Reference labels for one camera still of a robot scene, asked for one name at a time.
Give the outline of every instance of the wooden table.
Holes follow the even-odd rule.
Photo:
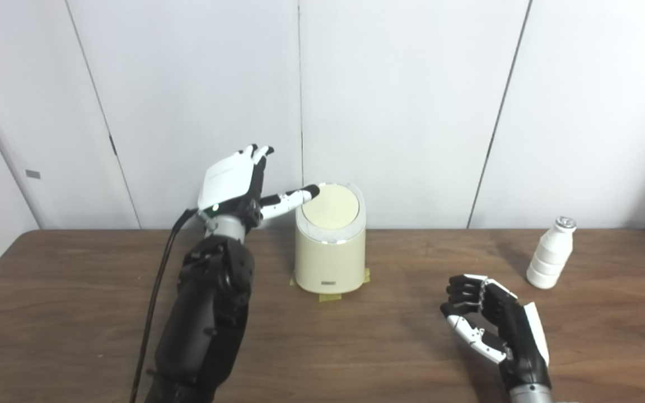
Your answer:
[[[342,301],[319,303],[289,285],[292,231],[254,231],[247,242],[256,258],[248,330],[217,401],[505,401],[494,365],[459,342],[438,311],[450,276],[478,273],[523,302],[536,301],[556,400],[645,402],[645,231],[579,230],[553,290],[522,277],[540,235],[369,231],[372,281]],[[0,258],[0,402],[127,401],[166,237],[21,236]],[[181,259],[199,238],[179,236],[150,350],[174,301]],[[142,395],[148,385],[145,378]]]

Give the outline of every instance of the yellow tape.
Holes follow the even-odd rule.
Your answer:
[[[342,294],[320,294],[319,302],[337,301],[343,299]]]
[[[365,268],[365,280],[363,281],[363,284],[367,284],[370,282],[370,269]],[[295,275],[290,278],[290,285],[294,286],[297,285],[297,281],[295,281]],[[318,294],[318,302],[327,302],[327,301],[338,301],[343,299],[342,294]]]

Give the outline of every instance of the white bottle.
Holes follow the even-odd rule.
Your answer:
[[[568,217],[558,217],[539,240],[536,252],[527,269],[527,280],[536,288],[546,290],[556,285],[564,265],[574,249],[573,232],[576,222]]]

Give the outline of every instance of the black cable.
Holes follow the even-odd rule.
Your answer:
[[[166,242],[166,249],[163,250],[163,259],[161,259],[161,266],[158,268],[156,274],[156,281],[153,282],[153,290],[151,291],[151,300],[148,302],[148,313],[146,314],[146,324],[143,327],[143,337],[141,338],[141,349],[138,352],[138,364],[136,364],[136,373],[133,376],[133,386],[131,387],[130,403],[135,403],[136,395],[138,394],[138,384],[141,382],[141,372],[143,372],[143,362],[146,360],[146,346],[148,346],[148,336],[151,333],[151,323],[153,322],[153,311],[156,309],[156,298],[158,297],[158,289],[161,287],[161,280],[163,273],[166,270],[166,263],[169,262],[169,255],[171,255],[171,248],[174,245],[176,234],[179,233],[181,227],[186,224],[190,217],[198,212],[197,209],[189,209],[181,214],[181,217],[176,221],[174,227],[171,228],[169,240]]]

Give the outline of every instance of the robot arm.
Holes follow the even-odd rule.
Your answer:
[[[499,365],[513,403],[551,403],[549,352],[534,303],[520,306],[517,296],[497,281],[479,275],[450,278],[448,302],[440,307],[447,322],[476,352]],[[464,318],[481,313],[499,336]]]
[[[272,152],[272,147],[253,144],[205,172],[198,215],[207,236],[184,259],[179,293],[156,349],[146,403],[213,401],[233,370],[253,289],[254,259],[243,245],[245,235],[262,220],[289,212],[320,193],[312,185],[261,198],[263,171]]]

